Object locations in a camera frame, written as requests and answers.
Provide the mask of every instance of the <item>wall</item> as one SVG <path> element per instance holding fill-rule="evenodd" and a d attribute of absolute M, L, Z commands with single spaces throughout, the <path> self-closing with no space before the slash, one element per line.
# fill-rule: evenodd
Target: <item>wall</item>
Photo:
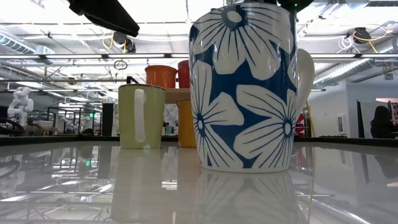
<path fill-rule="evenodd" d="M 351 138 L 358 138 L 358 110 L 359 102 L 375 102 L 376 98 L 398 97 L 398 89 L 394 85 L 361 85 L 347 84 L 349 130 Z"/>
<path fill-rule="evenodd" d="M 337 86 L 327 86 L 324 92 L 311 92 L 308 103 L 311 108 L 312 123 L 315 129 L 314 137 L 337 136 L 338 132 L 337 116 L 345 115 L 346 133 L 349 135 L 348 125 L 348 105 L 346 82 L 339 82 Z"/>

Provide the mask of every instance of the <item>white robot figure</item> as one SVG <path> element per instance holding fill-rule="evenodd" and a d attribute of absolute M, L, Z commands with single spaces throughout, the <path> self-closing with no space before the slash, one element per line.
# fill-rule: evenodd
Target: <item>white robot figure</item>
<path fill-rule="evenodd" d="M 73 128 L 73 130 L 77 130 L 78 129 L 78 126 L 77 126 L 78 120 L 75 121 L 75 124 L 73 124 L 73 121 L 72 120 L 68 120 L 65 116 L 61 116 L 61 120 L 66 122 L 66 124 L 68 126 L 71 126 Z M 85 116 L 85 117 L 82 117 L 80 119 L 80 122 L 81 122 L 81 124 L 85 124 L 89 120 L 90 120 L 90 117 L 89 116 Z"/>
<path fill-rule="evenodd" d="M 18 123 L 21 126 L 26 125 L 27 112 L 33 111 L 33 100 L 29 99 L 28 94 L 30 93 L 29 87 L 18 87 L 17 91 L 14 92 L 11 104 L 7 110 L 7 117 L 13 121 L 16 121 L 15 114 L 19 115 Z"/>

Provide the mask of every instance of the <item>wooden shelf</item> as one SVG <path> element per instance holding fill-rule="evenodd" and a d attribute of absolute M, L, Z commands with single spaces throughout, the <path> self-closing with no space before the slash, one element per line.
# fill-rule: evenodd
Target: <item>wooden shelf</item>
<path fill-rule="evenodd" d="M 166 103 L 176 103 L 181 100 L 190 100 L 191 94 L 188 88 L 168 88 L 166 89 Z"/>

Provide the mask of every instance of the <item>blue and white mug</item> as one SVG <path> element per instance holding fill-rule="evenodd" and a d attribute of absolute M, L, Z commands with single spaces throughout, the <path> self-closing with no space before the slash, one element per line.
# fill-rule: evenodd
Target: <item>blue and white mug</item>
<path fill-rule="evenodd" d="M 295 32 L 293 15 L 265 3 L 212 9 L 193 24 L 191 102 L 204 168 L 288 168 L 296 114 L 315 74 L 311 56 L 297 50 Z"/>

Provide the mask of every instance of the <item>red mug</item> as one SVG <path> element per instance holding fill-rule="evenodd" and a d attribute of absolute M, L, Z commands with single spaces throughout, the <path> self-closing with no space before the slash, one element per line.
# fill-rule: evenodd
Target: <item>red mug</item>
<path fill-rule="evenodd" d="M 178 85 L 180 88 L 189 88 L 189 60 L 178 63 Z"/>

